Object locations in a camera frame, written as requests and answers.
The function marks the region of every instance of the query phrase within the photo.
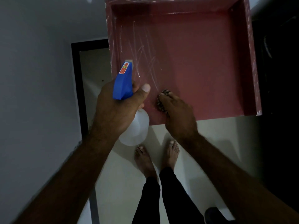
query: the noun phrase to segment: red box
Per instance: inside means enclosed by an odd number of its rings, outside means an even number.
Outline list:
[[[126,59],[149,83],[150,125],[165,124],[157,96],[168,89],[196,120],[261,115],[248,0],[106,0],[115,78]]]

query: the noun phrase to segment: sticker label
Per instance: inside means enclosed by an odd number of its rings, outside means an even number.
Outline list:
[[[119,71],[119,74],[124,74],[129,66],[130,62],[124,62],[121,70]]]

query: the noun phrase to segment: blue spray nozzle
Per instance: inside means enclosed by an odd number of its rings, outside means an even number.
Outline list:
[[[114,99],[124,100],[133,96],[132,70],[133,63],[125,61],[114,82]]]

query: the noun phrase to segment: black pants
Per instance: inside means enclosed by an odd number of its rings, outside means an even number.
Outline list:
[[[164,168],[160,173],[162,197],[169,224],[204,224],[204,217],[192,202],[173,170]],[[144,184],[132,224],[160,223],[160,185],[154,177],[148,177]]]

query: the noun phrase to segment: foot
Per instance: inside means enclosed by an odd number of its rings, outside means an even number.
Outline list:
[[[176,141],[170,141],[169,145],[167,145],[165,149],[161,170],[165,167],[170,167],[174,170],[179,153],[180,150],[178,148],[178,143]]]
[[[145,147],[137,147],[134,158],[139,170],[146,178],[155,177],[158,180],[156,170]]]

